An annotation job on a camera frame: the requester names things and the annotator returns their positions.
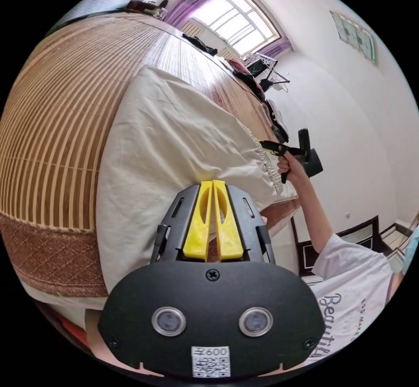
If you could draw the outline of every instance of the qr code label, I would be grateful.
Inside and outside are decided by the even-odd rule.
[[[197,378],[230,377],[229,347],[193,346],[192,374]]]

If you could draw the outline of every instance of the woven mat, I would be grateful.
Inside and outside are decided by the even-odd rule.
[[[55,32],[25,63],[0,122],[0,230],[28,285],[103,296],[94,233],[100,160],[124,92],[145,64],[196,87],[258,139],[275,139],[250,89],[170,25],[112,14]]]

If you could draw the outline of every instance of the hanging clothes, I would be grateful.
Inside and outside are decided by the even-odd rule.
[[[185,39],[187,39],[191,44],[194,44],[197,48],[199,48],[200,50],[208,53],[209,55],[217,55],[218,50],[216,48],[211,48],[208,47],[207,45],[205,45],[199,38],[197,37],[190,37],[186,34],[182,34],[182,37],[184,37]]]
[[[269,66],[261,59],[256,60],[249,66],[247,66],[247,69],[249,70],[250,74],[253,77],[257,77],[260,74],[262,74]]]

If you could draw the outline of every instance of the framed picture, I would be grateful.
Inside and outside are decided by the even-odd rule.
[[[373,65],[376,65],[374,42],[371,34],[347,17],[330,9],[329,12],[335,22],[340,40],[355,48]]]

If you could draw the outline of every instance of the pillow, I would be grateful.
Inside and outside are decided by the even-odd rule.
[[[259,211],[295,197],[233,115],[177,77],[143,67],[115,115],[98,177],[96,233],[109,292],[150,262],[176,195],[213,179],[248,192]]]
[[[240,60],[237,60],[237,58],[232,58],[227,61],[237,72],[252,75],[246,66]]]

